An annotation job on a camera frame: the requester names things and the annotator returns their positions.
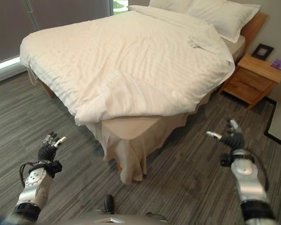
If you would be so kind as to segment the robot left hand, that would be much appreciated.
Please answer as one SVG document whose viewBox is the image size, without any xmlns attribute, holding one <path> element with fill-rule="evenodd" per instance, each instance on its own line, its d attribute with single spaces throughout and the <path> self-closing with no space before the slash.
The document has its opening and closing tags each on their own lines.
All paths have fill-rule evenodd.
<svg viewBox="0 0 281 225">
<path fill-rule="evenodd" d="M 67 140 L 67 137 L 57 137 L 57 133 L 50 132 L 42 141 L 37 159 L 39 161 L 52 162 L 55 158 L 57 149 Z"/>
</svg>

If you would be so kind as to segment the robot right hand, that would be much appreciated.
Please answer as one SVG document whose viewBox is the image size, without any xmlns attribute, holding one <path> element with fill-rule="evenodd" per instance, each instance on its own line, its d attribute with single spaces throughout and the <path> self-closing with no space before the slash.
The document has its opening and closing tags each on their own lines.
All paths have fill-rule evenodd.
<svg viewBox="0 0 281 225">
<path fill-rule="evenodd" d="M 235 120 L 228 119 L 227 127 L 229 132 L 227 135 L 221 135 L 216 132 L 207 131 L 206 135 L 216 139 L 217 141 L 230 147 L 232 150 L 245 148 L 245 140 L 241 128 Z"/>
</svg>

